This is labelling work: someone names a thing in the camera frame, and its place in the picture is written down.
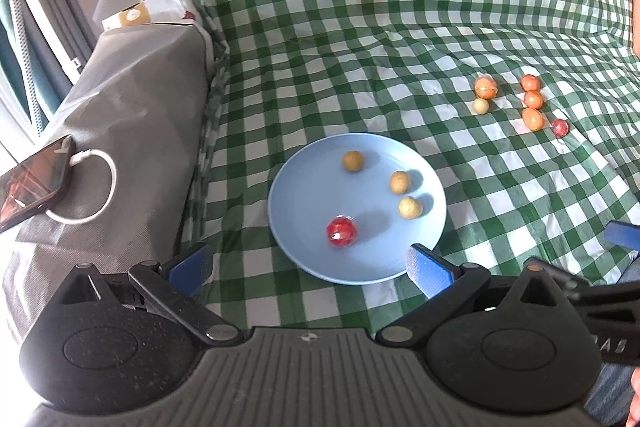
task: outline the plate rim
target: plate rim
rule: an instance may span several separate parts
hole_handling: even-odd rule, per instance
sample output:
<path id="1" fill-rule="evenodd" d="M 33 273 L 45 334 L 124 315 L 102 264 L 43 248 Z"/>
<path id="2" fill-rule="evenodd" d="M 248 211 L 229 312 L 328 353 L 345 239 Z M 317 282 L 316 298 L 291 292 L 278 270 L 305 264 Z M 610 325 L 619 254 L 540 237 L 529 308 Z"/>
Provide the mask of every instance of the plate rim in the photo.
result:
<path id="1" fill-rule="evenodd" d="M 324 141 L 324 140 L 333 139 L 333 138 L 338 137 L 338 136 L 346 136 L 346 135 L 352 135 L 352 136 L 375 136 L 375 137 L 382 138 L 382 139 L 385 139 L 385 140 L 391 140 L 393 142 L 399 143 L 400 145 L 402 145 L 404 147 L 407 147 L 407 149 L 409 149 L 412 152 L 416 153 L 425 162 L 425 164 L 427 164 L 429 166 L 429 168 L 433 171 L 433 174 L 435 174 L 436 178 L 438 179 L 438 183 L 439 183 L 440 190 L 442 191 L 442 197 L 443 197 L 443 200 L 444 200 L 444 207 L 445 207 L 445 217 L 442 220 L 442 227 L 440 229 L 440 232 L 438 233 L 438 239 L 436 241 L 436 244 L 438 243 L 438 241 L 442 238 L 442 232 L 444 232 L 444 227 L 445 227 L 446 222 L 447 222 L 447 194 L 444 191 L 444 187 L 442 186 L 442 181 L 440 180 L 440 177 L 438 176 L 438 174 L 435 171 L 435 169 L 431 166 L 431 164 L 422 155 L 420 155 L 420 153 L 418 153 L 417 150 L 409 147 L 407 144 L 401 142 L 400 140 L 395 140 L 395 139 L 393 139 L 391 137 L 384 136 L 383 134 L 377 134 L 377 133 L 374 133 L 374 132 L 342 132 L 342 133 L 339 133 L 339 134 L 332 134 L 332 135 L 329 135 L 329 136 L 324 136 L 323 138 L 320 138 L 318 140 L 314 140 L 313 142 L 310 142 L 310 143 L 306 144 L 304 147 L 302 147 L 298 151 L 294 152 L 286 160 L 286 162 L 284 162 L 282 164 L 280 169 L 278 169 L 278 172 L 275 175 L 275 177 L 273 178 L 273 182 L 271 182 L 271 186 L 269 187 L 269 193 L 267 194 L 267 222 L 269 224 L 269 230 L 271 232 L 271 235 L 273 235 L 273 238 L 276 240 L 276 244 L 278 245 L 278 248 L 280 248 L 280 250 L 282 250 L 284 255 L 286 255 L 287 258 L 293 264 L 295 264 L 296 266 L 298 266 L 299 268 L 301 268 L 302 270 L 304 270 L 308 274 L 313 275 L 314 277 L 317 277 L 318 279 L 321 279 L 321 280 L 324 280 L 324 281 L 327 281 L 327 282 L 331 282 L 331 283 L 334 283 L 334 284 L 341 284 L 341 285 L 346 285 L 346 286 L 366 286 L 366 285 L 369 285 L 369 284 L 377 284 L 377 283 L 386 282 L 386 281 L 389 281 L 389 280 L 396 279 L 397 277 L 400 277 L 401 275 L 404 275 L 406 273 L 406 268 L 404 268 L 404 270 L 399 271 L 398 273 L 396 273 L 394 275 L 390 275 L 388 277 L 383 277 L 383 278 L 380 278 L 380 279 L 369 280 L 369 281 L 346 281 L 344 279 L 334 279 L 333 277 L 322 275 L 322 274 L 318 273 L 317 271 L 304 266 L 303 264 L 299 263 L 298 261 L 294 261 L 291 258 L 291 256 L 289 255 L 289 253 L 287 253 L 287 251 L 281 246 L 281 243 L 280 243 L 280 240 L 278 238 L 278 235 L 273 230 L 273 227 L 272 227 L 272 224 L 271 224 L 271 193 L 273 192 L 273 187 L 276 185 L 276 182 L 278 181 L 278 178 L 280 177 L 280 174 L 281 174 L 282 170 L 285 168 L 285 166 L 287 165 L 287 163 L 292 161 L 292 159 L 295 158 L 298 154 L 302 153 L 303 150 L 305 150 L 308 147 L 311 147 L 312 145 L 314 145 L 314 144 L 316 144 L 318 142 L 321 142 L 321 141 Z"/>

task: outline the white charging cable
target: white charging cable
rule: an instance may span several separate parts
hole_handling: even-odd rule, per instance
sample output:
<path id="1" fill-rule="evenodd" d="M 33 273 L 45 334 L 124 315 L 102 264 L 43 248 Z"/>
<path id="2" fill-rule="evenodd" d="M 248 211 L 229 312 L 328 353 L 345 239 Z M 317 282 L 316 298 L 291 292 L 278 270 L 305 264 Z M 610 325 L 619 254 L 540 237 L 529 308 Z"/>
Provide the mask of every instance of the white charging cable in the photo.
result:
<path id="1" fill-rule="evenodd" d="M 111 190 L 109 190 L 109 195 L 107 196 L 107 200 L 104 202 L 104 205 L 100 210 L 87 217 L 79 217 L 78 219 L 69 219 L 68 217 L 62 217 L 58 214 L 51 212 L 51 210 L 46 210 L 45 214 L 49 216 L 54 221 L 62 223 L 63 225 L 84 225 L 84 223 L 88 223 L 93 221 L 96 217 L 100 216 L 107 207 L 110 205 L 111 200 L 113 199 L 113 194 L 116 191 L 116 183 L 118 181 L 118 170 L 116 169 L 116 164 L 113 161 L 113 158 L 109 156 L 106 152 L 101 151 L 100 149 L 87 149 L 86 151 L 79 152 L 74 154 L 69 158 L 69 166 L 74 167 L 78 165 L 80 162 L 84 161 L 89 156 L 98 156 L 107 162 L 109 166 L 109 170 L 111 171 Z"/>

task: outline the smartphone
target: smartphone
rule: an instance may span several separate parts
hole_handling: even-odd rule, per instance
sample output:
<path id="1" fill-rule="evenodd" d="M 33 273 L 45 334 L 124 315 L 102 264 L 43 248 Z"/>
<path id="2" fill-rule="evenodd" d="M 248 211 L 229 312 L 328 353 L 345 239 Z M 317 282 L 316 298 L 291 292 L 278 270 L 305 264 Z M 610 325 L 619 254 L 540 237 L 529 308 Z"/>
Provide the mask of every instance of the smartphone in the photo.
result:
<path id="1" fill-rule="evenodd" d="M 0 176 L 0 232 L 58 203 L 69 184 L 76 144 L 65 136 Z"/>

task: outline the candy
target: candy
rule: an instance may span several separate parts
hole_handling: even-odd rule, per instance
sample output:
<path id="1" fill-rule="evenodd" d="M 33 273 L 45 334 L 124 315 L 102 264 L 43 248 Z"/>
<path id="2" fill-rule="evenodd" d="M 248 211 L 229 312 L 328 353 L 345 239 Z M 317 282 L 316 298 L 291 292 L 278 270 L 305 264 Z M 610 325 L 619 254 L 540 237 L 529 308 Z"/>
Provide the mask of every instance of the candy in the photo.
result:
<path id="1" fill-rule="evenodd" d="M 364 167 L 364 156 L 359 151 L 349 151 L 342 157 L 342 166 L 350 172 L 358 172 Z"/>
<path id="2" fill-rule="evenodd" d="M 348 247 L 356 240 L 358 230 L 349 216 L 337 216 L 326 227 L 326 237 L 334 247 Z"/>
<path id="3" fill-rule="evenodd" d="M 556 135 L 556 138 L 564 138 L 569 133 L 569 124 L 566 120 L 558 119 L 551 124 L 551 130 Z"/>
<path id="4" fill-rule="evenodd" d="M 404 194 L 411 187 L 411 177 L 404 171 L 396 171 L 391 174 L 389 188 L 394 194 Z"/>
<path id="5" fill-rule="evenodd" d="M 498 86 L 495 80 L 488 76 L 481 76 L 476 80 L 476 96 L 491 100 L 498 93 Z"/>
<path id="6" fill-rule="evenodd" d="M 524 105 L 532 109 L 540 109 L 544 100 L 539 91 L 530 90 L 524 94 Z"/>
<path id="7" fill-rule="evenodd" d="M 527 108 L 522 112 L 522 119 L 531 131 L 539 131 L 545 126 L 544 115 L 535 109 Z"/>
<path id="8" fill-rule="evenodd" d="M 489 102 L 487 102 L 484 98 L 476 98 L 471 107 L 476 113 L 485 114 L 489 111 Z"/>
<path id="9" fill-rule="evenodd" d="M 422 204 L 420 201 L 407 196 L 400 200 L 398 212 L 400 212 L 400 215 L 404 217 L 404 219 L 415 219 L 416 217 L 420 217 L 422 213 Z"/>
<path id="10" fill-rule="evenodd" d="M 540 79 L 532 74 L 526 74 L 520 81 L 522 89 L 525 91 L 540 90 Z"/>

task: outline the white circle on box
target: white circle on box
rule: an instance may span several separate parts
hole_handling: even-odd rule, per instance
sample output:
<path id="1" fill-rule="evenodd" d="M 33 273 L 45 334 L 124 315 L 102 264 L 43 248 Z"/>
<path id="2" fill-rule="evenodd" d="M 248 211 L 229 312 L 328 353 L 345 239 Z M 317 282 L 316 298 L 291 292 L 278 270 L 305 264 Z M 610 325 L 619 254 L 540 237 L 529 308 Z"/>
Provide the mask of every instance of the white circle on box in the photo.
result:
<path id="1" fill-rule="evenodd" d="M 138 17 L 140 17 L 140 15 L 141 15 L 140 10 L 136 8 L 131 9 L 127 12 L 127 21 L 134 21 Z"/>

